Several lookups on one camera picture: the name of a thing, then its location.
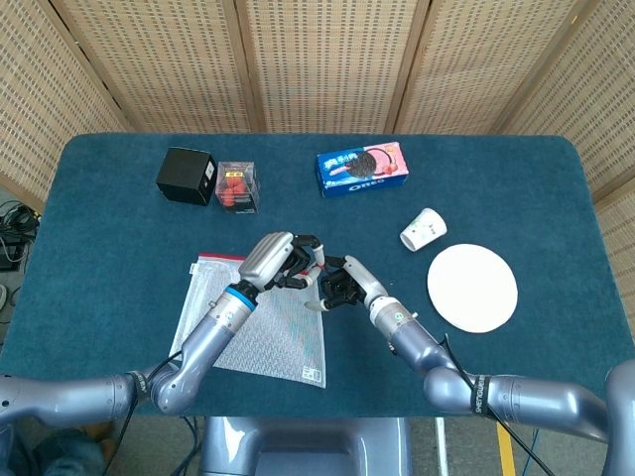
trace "black box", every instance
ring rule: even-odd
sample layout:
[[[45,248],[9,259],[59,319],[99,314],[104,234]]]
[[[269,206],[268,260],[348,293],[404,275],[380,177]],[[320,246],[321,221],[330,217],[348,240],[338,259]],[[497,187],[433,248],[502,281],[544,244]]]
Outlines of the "black box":
[[[157,186],[168,200],[207,205],[216,174],[216,163],[209,153],[171,147],[157,176]]]

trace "oreo box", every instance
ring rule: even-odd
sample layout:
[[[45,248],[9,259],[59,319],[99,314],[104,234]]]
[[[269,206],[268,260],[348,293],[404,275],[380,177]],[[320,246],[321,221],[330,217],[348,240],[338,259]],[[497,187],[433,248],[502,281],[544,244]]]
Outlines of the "oreo box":
[[[322,196],[401,185],[408,167],[398,142],[319,154],[316,173]]]

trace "blue ring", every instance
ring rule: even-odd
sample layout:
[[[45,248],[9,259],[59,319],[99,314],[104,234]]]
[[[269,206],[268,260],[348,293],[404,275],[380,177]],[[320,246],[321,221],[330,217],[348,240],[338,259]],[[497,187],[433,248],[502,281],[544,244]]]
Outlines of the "blue ring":
[[[226,293],[230,293],[232,296],[235,296],[235,297],[239,298],[240,300],[242,300],[242,302],[247,307],[249,307],[251,310],[254,310],[256,308],[256,304],[254,304],[245,295],[243,295],[241,292],[235,290],[234,288],[225,288],[225,292]]]

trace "table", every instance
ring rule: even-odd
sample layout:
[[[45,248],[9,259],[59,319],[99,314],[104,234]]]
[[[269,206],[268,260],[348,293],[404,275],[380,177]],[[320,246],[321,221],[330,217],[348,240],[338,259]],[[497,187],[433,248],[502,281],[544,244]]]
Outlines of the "table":
[[[317,153],[394,140],[410,168],[402,187],[319,195]],[[166,200],[154,180],[171,146],[254,161],[261,212]],[[411,253],[399,232],[425,206],[449,231]],[[579,158],[563,138],[117,133],[78,136],[63,151],[0,368],[56,380],[155,365],[198,253],[245,256],[276,230],[313,233],[328,254],[357,257],[433,336],[449,335],[468,371],[574,381],[602,395],[606,371],[634,354]],[[494,250],[516,275],[517,310],[493,332],[455,329],[429,301],[428,267],[456,243]],[[362,306],[323,323],[325,390],[212,369],[191,412],[436,415]]]

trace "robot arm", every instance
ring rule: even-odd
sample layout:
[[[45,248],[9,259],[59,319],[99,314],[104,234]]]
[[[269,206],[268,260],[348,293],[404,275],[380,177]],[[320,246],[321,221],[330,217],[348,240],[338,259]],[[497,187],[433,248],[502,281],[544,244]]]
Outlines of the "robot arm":
[[[389,297],[379,281],[355,258],[327,258],[336,270],[326,274],[321,288],[326,296],[319,308],[363,302],[370,321],[382,333],[391,351],[424,378],[426,399],[442,412],[491,417],[490,406],[503,419],[598,441],[608,439],[606,405],[576,385],[518,376],[474,376],[467,385],[447,351],[397,299]],[[308,303],[311,308],[316,303]]]
[[[305,246],[316,256],[311,266]],[[192,404],[203,376],[256,308],[256,297],[273,286],[310,286],[323,267],[323,246],[316,237],[271,233],[239,268],[241,280],[225,289],[188,336],[180,367],[169,363],[156,372],[69,382],[0,374],[0,425],[25,416],[57,427],[117,419],[126,415],[140,395],[149,395],[165,414],[180,414]]]

